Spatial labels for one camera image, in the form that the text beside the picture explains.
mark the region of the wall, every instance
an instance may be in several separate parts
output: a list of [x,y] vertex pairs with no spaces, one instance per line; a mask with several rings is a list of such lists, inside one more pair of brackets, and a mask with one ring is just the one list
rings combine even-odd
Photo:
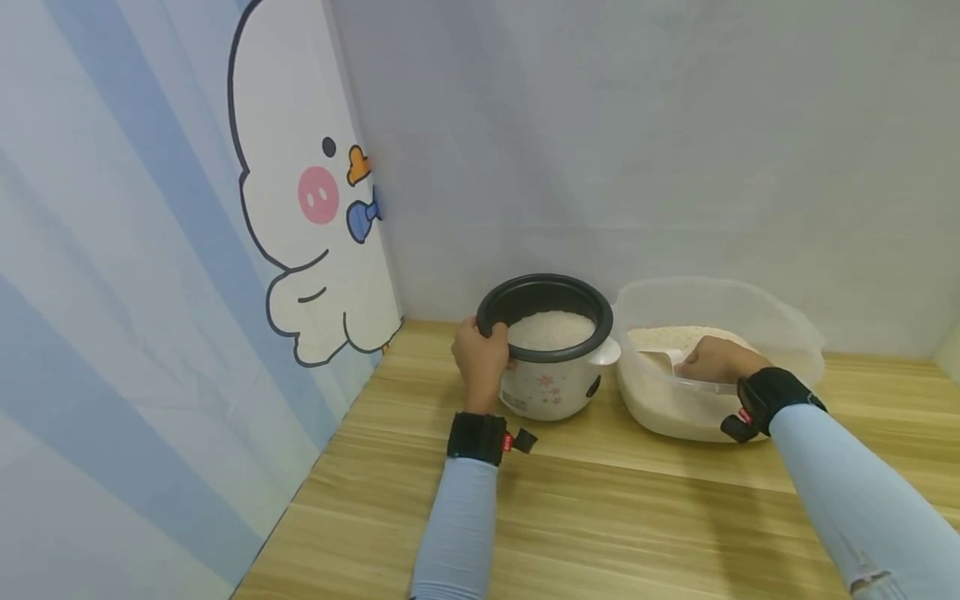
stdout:
[[246,4],[0,6],[5,598],[228,597],[399,326],[323,9]]
[[332,4],[411,317],[535,271],[747,280],[838,350],[955,316],[960,4]]
[[934,360],[944,372],[960,385],[960,324],[953,328],[940,345]]

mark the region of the wrist strap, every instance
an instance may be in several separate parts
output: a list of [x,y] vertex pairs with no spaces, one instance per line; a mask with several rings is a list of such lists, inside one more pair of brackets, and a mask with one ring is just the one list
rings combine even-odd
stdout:
[[450,458],[471,458],[495,467],[500,466],[503,453],[511,449],[529,454],[537,437],[520,429],[516,437],[507,431],[507,420],[494,415],[457,413],[450,425],[446,455]]
[[792,372],[767,367],[750,377],[740,377],[736,394],[741,408],[720,423],[720,430],[741,444],[758,434],[770,435],[770,422],[780,410],[793,404],[812,404],[827,411],[827,407]]

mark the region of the arm sleeve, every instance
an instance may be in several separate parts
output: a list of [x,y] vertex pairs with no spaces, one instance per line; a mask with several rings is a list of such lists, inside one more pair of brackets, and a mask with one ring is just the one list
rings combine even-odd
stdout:
[[446,459],[444,477],[420,542],[411,600],[487,597],[496,525],[493,465]]
[[817,536],[856,599],[960,594],[960,535],[896,471],[808,404],[770,423]]

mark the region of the gray wall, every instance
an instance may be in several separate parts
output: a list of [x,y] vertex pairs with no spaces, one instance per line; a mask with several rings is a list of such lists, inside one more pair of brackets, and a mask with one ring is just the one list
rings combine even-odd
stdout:
[[952,0],[331,0],[411,318],[504,278],[755,283],[830,347],[960,304]]

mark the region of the rice cooker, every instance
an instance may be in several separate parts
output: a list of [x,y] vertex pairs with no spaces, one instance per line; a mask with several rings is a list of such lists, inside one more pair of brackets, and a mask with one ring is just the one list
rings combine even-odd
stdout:
[[549,310],[583,315],[596,329],[571,348],[544,351],[510,345],[516,369],[503,374],[500,400],[527,419],[561,420],[576,414],[600,387],[602,368],[620,358],[620,345],[611,337],[610,303],[571,276],[533,274],[501,283],[480,302],[477,328],[490,337],[497,323],[511,325]]

